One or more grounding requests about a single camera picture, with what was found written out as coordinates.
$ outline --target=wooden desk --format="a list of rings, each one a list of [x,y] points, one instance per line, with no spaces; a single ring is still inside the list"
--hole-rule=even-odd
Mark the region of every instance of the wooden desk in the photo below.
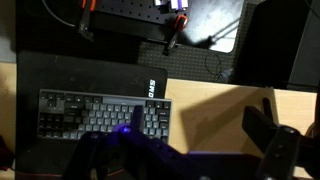
[[[0,63],[0,134],[15,149],[16,65]],[[261,153],[241,129],[246,105],[272,102],[275,120],[306,132],[314,119],[316,94],[169,79],[166,98],[173,100],[169,143],[189,150]],[[308,177],[304,171],[296,175]],[[0,179],[12,172],[0,172]]]

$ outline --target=pegboard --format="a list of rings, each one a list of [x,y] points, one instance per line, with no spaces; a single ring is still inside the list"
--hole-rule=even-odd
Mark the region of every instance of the pegboard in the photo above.
[[[190,15],[192,0],[188,0],[188,4],[189,8],[183,12],[169,13],[168,6],[155,6],[153,0],[101,0],[97,1],[95,10],[160,25],[171,25],[177,15]]]

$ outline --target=black cable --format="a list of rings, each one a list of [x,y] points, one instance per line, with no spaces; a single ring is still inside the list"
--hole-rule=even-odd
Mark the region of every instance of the black cable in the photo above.
[[[207,59],[208,59],[208,54],[206,55],[206,57],[205,57],[205,59],[204,59],[204,65],[205,65],[205,68],[206,68],[206,70],[210,73],[210,74],[212,74],[213,75],[213,80],[214,81],[219,81],[219,79],[220,79],[220,77],[222,76],[222,69],[221,69],[221,59],[220,59],[220,57],[216,54],[216,53],[213,53],[216,57],[217,57],[217,59],[218,59],[218,64],[216,65],[216,67],[215,67],[215,72],[216,73],[214,73],[214,72],[212,72],[210,69],[209,69],[209,67],[208,67],[208,64],[207,64]]]
[[[68,22],[62,20],[62,19],[59,18],[57,15],[55,15],[55,14],[51,11],[51,9],[49,8],[46,0],[42,0],[42,4],[43,4],[43,6],[46,8],[46,10],[48,11],[48,13],[49,13],[54,19],[56,19],[57,21],[61,22],[61,23],[64,24],[64,25],[70,26],[70,27],[75,27],[75,26],[76,26],[76,25],[74,25],[74,24],[71,24],[71,23],[68,23]]]
[[[304,1],[306,2],[306,4],[307,4],[308,8],[310,9],[310,11],[311,11],[318,19],[320,19],[319,14],[318,14],[314,9],[311,8],[311,4],[308,2],[308,0],[304,0]]]

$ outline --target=gray keycap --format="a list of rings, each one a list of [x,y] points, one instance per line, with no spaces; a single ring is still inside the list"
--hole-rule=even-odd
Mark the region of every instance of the gray keycap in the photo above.
[[[96,112],[96,117],[102,117],[103,111],[97,111]]]
[[[110,112],[109,111],[104,111],[103,112],[103,117],[104,118],[109,118],[110,117]]]
[[[82,118],[82,123],[83,123],[83,124],[89,124],[89,120],[90,120],[89,117],[83,117],[83,118]]]
[[[107,132],[107,126],[106,125],[100,126],[100,131],[101,132]]]
[[[117,118],[118,113],[117,112],[111,112],[110,113],[110,118],[114,119]]]
[[[125,113],[124,119],[131,119],[131,113]]]
[[[112,132],[113,126],[109,125],[107,128],[107,132]]]
[[[121,111],[121,106],[120,105],[115,105],[114,106],[114,111],[120,112]]]
[[[111,119],[110,118],[104,119],[104,124],[105,125],[110,125],[111,124]]]
[[[150,114],[146,114],[145,120],[146,121],[151,121],[151,115]]]
[[[90,110],[90,111],[89,111],[89,116],[90,116],[90,117],[95,117],[95,116],[96,116],[96,111]]]
[[[90,124],[97,124],[97,118],[90,118]]]
[[[152,128],[152,122],[151,121],[147,121],[145,123],[146,123],[145,127]]]
[[[74,122],[80,124],[81,123],[81,117],[76,117],[74,119]]]
[[[149,113],[149,108],[148,107],[144,107],[143,108],[143,113],[144,114],[148,114]]]
[[[148,128],[143,128],[143,134],[148,134]]]
[[[86,109],[91,110],[92,109],[92,103],[86,103]]]
[[[89,116],[89,111],[88,110],[82,110],[81,111],[81,116]]]
[[[92,125],[91,124],[87,124],[86,125],[86,131],[92,131]]]
[[[150,108],[149,114],[156,114],[156,108]]]
[[[129,106],[129,112],[133,113],[133,110],[134,110],[134,106]]]
[[[119,120],[119,124],[123,124],[123,123],[125,123],[126,121],[124,120],[124,119],[121,119],[121,120]]]
[[[124,113],[118,112],[118,119],[124,119]]]
[[[149,134],[150,135],[154,135],[155,133],[156,133],[155,129],[153,129],[153,128],[149,129]]]
[[[78,132],[78,139],[80,139],[82,135],[84,135],[84,132]]]
[[[163,130],[162,130],[162,135],[168,136],[168,135],[169,135],[168,129],[163,129]]]
[[[106,111],[107,110],[107,105],[106,104],[101,104],[100,105],[100,110],[101,111]]]
[[[153,128],[158,128],[159,127],[159,122],[153,122]]]
[[[156,135],[161,136],[162,132],[161,129],[156,129]]]
[[[122,106],[121,107],[121,112],[128,112],[128,106]]]
[[[104,123],[104,119],[103,118],[98,118],[97,124],[101,125],[103,123]]]
[[[117,124],[118,124],[118,119],[111,120],[111,125],[117,125]]]
[[[107,106],[107,110],[108,110],[108,111],[113,111],[113,109],[114,109],[114,105],[109,104],[109,105]]]
[[[84,131],[85,128],[86,128],[86,125],[85,125],[85,124],[79,124],[79,126],[78,126],[78,130],[79,130],[79,131]]]
[[[152,115],[152,121],[158,121],[158,115],[156,114]]]
[[[62,137],[69,139],[70,138],[70,132],[63,132]]]
[[[93,110],[99,110],[100,109],[100,104],[94,103],[93,106],[92,106],[92,109]]]
[[[93,128],[92,128],[93,131],[99,131],[99,129],[100,129],[100,125],[93,125]]]
[[[71,132],[70,133],[70,139],[77,139],[78,138],[78,133],[77,132]]]

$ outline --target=mechanical keyboard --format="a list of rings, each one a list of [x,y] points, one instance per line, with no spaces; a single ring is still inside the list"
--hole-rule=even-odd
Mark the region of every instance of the mechanical keyboard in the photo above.
[[[87,131],[112,132],[130,123],[134,107],[142,105],[141,131],[168,142],[171,100],[41,89],[38,137],[78,140]]]

